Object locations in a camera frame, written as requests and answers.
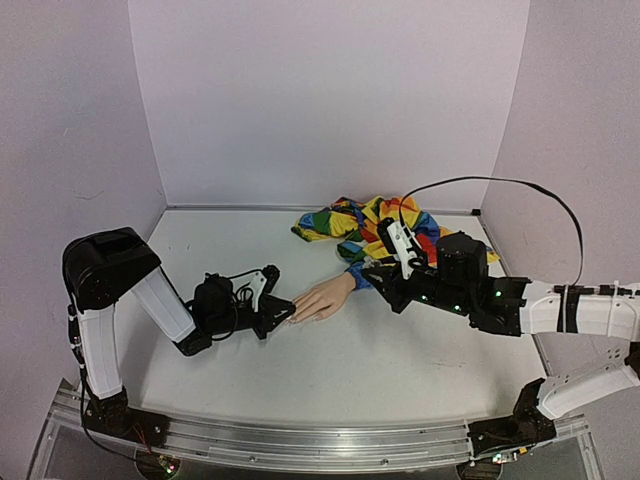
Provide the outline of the clear nail polish bottle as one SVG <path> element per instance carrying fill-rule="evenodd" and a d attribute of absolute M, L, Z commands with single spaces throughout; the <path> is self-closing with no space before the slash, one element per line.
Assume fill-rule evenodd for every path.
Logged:
<path fill-rule="evenodd" d="M 363 268 L 364 269 L 371 269 L 371 268 L 379 268 L 382 266 L 382 262 L 378 259 L 375 259 L 373 257 L 367 256 L 364 260 L 363 260 Z"/>

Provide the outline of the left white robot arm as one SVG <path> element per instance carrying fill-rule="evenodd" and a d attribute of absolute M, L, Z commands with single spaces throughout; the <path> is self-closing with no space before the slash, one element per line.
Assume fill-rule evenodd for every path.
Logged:
<path fill-rule="evenodd" d="M 207 274 L 191 300 L 178 294 L 160 257 L 130 227 L 72 241 L 62 255 L 62 278 L 70 300 L 68 337 L 79 366 L 81 423 L 87 433 L 137 442 L 149 450 L 164 446 L 167 416 L 130 407 L 115 338 L 115 310 L 126 294 L 185 357 L 232 335 L 252 331 L 260 340 L 292 317 L 292 302 L 273 296 L 280 278 L 274 265 L 245 272 L 247 283 Z"/>

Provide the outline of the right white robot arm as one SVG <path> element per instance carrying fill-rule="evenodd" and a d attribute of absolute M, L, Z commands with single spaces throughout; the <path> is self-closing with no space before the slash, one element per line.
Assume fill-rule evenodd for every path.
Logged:
<path fill-rule="evenodd" d="M 526 277 L 492 277 L 487 247 L 463 232 L 441 238 L 436 264 L 424 263 L 403 234 L 391 237 L 397 262 L 367 267 L 363 277 L 397 314 L 412 302 L 459 315 L 483 333 L 614 337 L 598 363 L 526 384 L 508 416 L 475 421 L 467 435 L 475 459 L 500 463 L 555 438 L 556 420 L 586 404 L 639 384 L 639 287 L 553 285 Z"/>

